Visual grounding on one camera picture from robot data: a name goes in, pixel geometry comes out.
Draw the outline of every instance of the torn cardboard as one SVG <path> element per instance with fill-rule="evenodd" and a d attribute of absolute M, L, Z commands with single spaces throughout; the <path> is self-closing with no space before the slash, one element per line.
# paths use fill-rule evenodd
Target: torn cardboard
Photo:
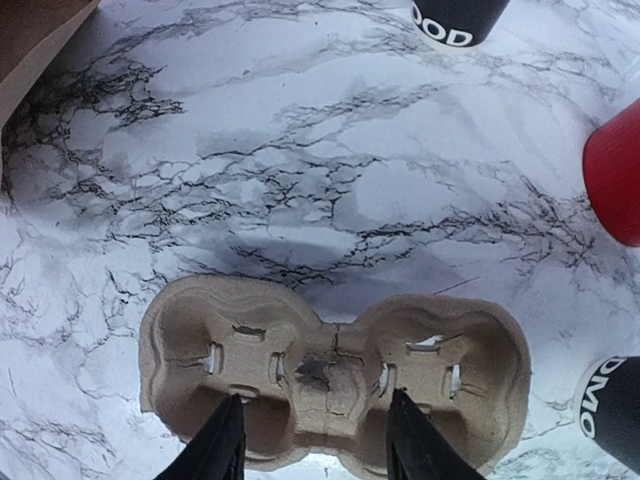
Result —
<path fill-rule="evenodd" d="M 184 441 L 239 393 L 248 468 L 274 470 L 313 451 L 372 479 L 386 478 L 395 388 L 487 473 L 520 439 L 531 380 L 524 335 L 495 304 L 401 295 L 332 325 L 291 290 L 219 276 L 178 280 L 154 299 L 140 370 L 143 411 Z"/>
<path fill-rule="evenodd" d="M 100 0 L 0 2 L 0 134 L 13 111 L 47 65 L 99 2 Z"/>

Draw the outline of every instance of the brown paper bag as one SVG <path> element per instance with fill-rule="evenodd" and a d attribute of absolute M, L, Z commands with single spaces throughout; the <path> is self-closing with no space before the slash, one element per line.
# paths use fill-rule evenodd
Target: brown paper bag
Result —
<path fill-rule="evenodd" d="M 0 0 L 0 134 L 47 65 L 99 2 Z"/>

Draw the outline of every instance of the red cup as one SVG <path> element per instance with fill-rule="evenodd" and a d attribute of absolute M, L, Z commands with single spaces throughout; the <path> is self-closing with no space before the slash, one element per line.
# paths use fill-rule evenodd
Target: red cup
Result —
<path fill-rule="evenodd" d="M 591 135 L 582 170 L 604 228 L 620 243 L 640 247 L 640 100 Z"/>

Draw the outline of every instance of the table surface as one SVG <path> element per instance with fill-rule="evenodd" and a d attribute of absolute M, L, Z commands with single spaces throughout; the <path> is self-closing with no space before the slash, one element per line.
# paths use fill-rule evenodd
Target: table surface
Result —
<path fill-rule="evenodd" d="M 0 471 L 164 468 L 181 445 L 140 413 L 141 317 L 168 281 L 224 273 L 332 321 L 396 293 L 498 302 L 533 379 L 490 478 L 636 478 L 572 396 L 640 352 L 640 256 L 581 175 L 590 133 L 640 96 L 639 21 L 628 0 L 514 0 L 446 56 L 405 0 L 104 0 L 4 133 Z M 302 475 L 352 478 L 322 455 L 248 478 Z"/>

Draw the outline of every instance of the white marble surface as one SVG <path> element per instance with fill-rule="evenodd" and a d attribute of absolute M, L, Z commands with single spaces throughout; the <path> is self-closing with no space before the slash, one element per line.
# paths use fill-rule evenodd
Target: white marble surface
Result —
<path fill-rule="evenodd" d="M 399 292 L 497 301 L 534 377 L 491 478 L 636 478 L 571 398 L 640 353 L 640 256 L 581 177 L 590 132 L 640 96 L 639 21 L 635 1 L 514 0 L 442 56 L 405 0 L 104 0 L 3 139 L 0 471 L 164 468 L 180 444 L 140 414 L 138 327 L 167 281 L 220 272 L 333 320 Z M 351 477 L 313 456 L 249 478 Z"/>

